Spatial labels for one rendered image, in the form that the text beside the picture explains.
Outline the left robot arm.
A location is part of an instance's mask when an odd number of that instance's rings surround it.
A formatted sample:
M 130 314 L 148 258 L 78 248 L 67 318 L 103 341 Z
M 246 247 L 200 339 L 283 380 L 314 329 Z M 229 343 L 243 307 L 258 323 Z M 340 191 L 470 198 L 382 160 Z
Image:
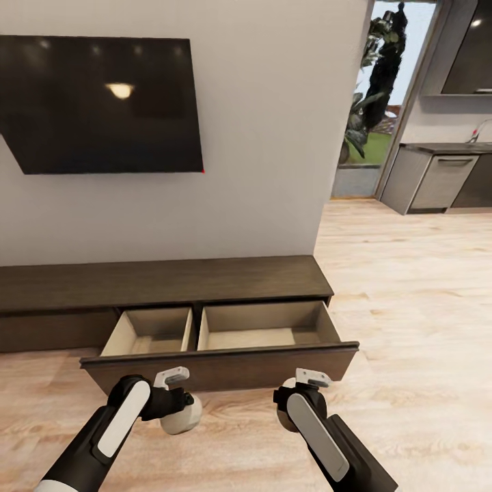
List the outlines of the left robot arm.
M 154 387 L 142 374 L 120 377 L 99 407 L 32 492 L 98 492 L 138 417 L 148 422 L 181 412 L 194 398 L 168 385 L 189 378 L 175 367 L 158 372 Z

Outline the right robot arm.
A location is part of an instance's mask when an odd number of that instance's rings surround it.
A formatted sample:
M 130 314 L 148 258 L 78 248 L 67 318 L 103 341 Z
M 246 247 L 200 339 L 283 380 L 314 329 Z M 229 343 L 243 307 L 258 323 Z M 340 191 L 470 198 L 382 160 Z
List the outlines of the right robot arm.
M 327 416 L 319 387 L 324 372 L 296 368 L 295 387 L 274 390 L 273 402 L 288 414 L 334 492 L 404 492 L 342 418 Z

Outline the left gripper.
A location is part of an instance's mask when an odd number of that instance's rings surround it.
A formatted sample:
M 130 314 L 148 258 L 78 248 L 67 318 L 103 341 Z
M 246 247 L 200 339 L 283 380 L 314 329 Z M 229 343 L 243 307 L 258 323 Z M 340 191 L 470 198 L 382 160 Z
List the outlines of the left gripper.
M 171 391 L 166 389 L 158 388 L 161 392 L 161 403 L 157 411 L 149 416 L 143 417 L 142 421 L 148 422 L 157 418 L 164 418 L 167 415 L 171 415 L 175 412 L 181 412 L 185 409 L 185 405 L 194 404 L 194 398 L 188 392 L 185 392 L 183 387 L 177 387 L 176 389 L 171 389 Z

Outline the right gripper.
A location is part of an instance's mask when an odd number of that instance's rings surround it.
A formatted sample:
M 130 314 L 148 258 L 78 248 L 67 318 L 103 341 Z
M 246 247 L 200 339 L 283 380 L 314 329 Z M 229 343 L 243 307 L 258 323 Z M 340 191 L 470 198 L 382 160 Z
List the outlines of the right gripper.
M 287 412 L 286 401 L 288 400 L 288 394 L 290 392 L 290 387 L 279 387 L 278 390 L 274 390 L 273 402 L 278 403 L 277 408 L 280 411 Z

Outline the pillar candle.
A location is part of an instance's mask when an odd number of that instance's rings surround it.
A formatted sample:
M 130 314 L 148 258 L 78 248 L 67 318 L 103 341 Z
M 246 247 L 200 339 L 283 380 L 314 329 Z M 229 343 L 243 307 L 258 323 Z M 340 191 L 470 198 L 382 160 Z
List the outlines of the pillar candle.
M 195 394 L 191 395 L 194 398 L 194 404 L 185 405 L 183 411 L 175 412 L 164 418 L 160 418 L 162 429 L 166 433 L 170 435 L 179 435 L 189 432 L 189 430 L 195 428 L 200 422 L 202 416 L 202 402 Z
M 295 383 L 296 383 L 296 378 L 289 378 L 289 379 L 286 379 L 286 381 L 284 381 L 282 383 L 282 386 L 284 386 L 284 387 L 295 387 Z M 279 418 L 279 423 L 281 423 L 281 425 L 286 430 L 289 430 L 292 433 L 298 433 L 298 430 L 297 430 L 295 424 L 289 420 L 288 414 L 286 412 L 280 411 L 279 409 L 277 409 L 277 416 Z

